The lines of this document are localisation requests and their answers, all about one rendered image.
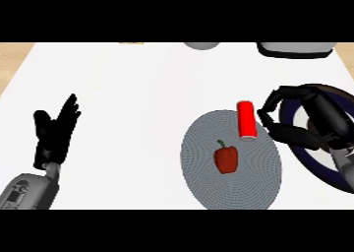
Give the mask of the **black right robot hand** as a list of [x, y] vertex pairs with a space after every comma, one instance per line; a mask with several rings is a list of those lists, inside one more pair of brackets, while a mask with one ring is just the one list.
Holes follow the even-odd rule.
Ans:
[[[295, 99], [301, 102], [316, 133], [291, 124], [276, 123], [269, 115], [282, 100]], [[337, 101], [317, 86], [282, 86], [270, 93], [257, 114], [269, 135], [278, 142], [313, 151], [322, 145], [334, 150], [354, 147], [354, 123]]]

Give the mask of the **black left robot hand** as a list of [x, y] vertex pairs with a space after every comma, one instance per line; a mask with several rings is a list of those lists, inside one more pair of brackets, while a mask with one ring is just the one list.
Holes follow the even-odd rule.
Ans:
[[52, 162], [58, 164], [65, 162], [71, 135], [80, 115], [75, 94], [68, 97], [55, 119], [50, 118], [44, 110], [36, 111], [34, 120], [38, 137], [36, 169], [46, 170], [46, 166]]

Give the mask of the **dark blue rimmed plate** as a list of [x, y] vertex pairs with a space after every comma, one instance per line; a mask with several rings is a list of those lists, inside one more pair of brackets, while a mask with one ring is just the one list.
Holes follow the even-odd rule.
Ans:
[[[328, 85], [319, 85], [317, 87], [326, 92], [326, 94], [340, 104], [351, 118], [351, 121], [354, 122], [354, 95]], [[307, 127], [315, 132], [309, 122], [309, 116], [306, 115], [301, 102], [298, 100], [291, 99], [282, 101], [279, 119], [282, 123]], [[317, 151], [312, 151], [297, 146], [289, 146], [289, 148], [298, 161], [310, 173], [320, 179], [320, 181], [335, 189], [347, 193], [353, 193], [353, 189], [350, 188], [340, 172], [335, 169], [328, 147], [322, 147]]]

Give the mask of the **round grey woven placemat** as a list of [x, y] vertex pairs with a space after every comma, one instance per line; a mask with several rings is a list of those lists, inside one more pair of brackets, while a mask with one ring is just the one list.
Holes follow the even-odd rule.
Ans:
[[258, 137], [239, 139], [232, 110], [204, 114], [189, 127], [180, 163], [188, 187], [210, 210], [266, 210], [282, 184], [281, 155], [257, 124]]

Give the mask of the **red bell pepper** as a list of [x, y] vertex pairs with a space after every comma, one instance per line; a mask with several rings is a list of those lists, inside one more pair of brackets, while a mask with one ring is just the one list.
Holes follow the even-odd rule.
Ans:
[[227, 146], [223, 140], [219, 140], [222, 148], [216, 150], [214, 161], [222, 174], [233, 173], [238, 169], [238, 149]]

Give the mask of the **red can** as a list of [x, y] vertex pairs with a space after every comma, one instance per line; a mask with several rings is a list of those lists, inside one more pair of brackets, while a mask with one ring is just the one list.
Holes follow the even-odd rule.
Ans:
[[238, 134], [244, 141], [254, 141], [257, 139], [257, 124], [254, 116], [254, 106], [250, 100], [242, 100], [236, 104], [238, 112]]

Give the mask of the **grey and black appliance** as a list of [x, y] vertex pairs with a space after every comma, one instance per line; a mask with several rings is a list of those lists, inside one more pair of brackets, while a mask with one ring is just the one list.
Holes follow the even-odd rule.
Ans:
[[335, 42], [258, 42], [258, 52], [275, 58], [317, 59], [325, 58]]

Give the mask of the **grey round bowl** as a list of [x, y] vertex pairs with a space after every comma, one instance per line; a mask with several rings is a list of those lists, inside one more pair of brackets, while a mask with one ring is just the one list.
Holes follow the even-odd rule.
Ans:
[[188, 47], [196, 50], [210, 50], [219, 46], [219, 42], [185, 42]]

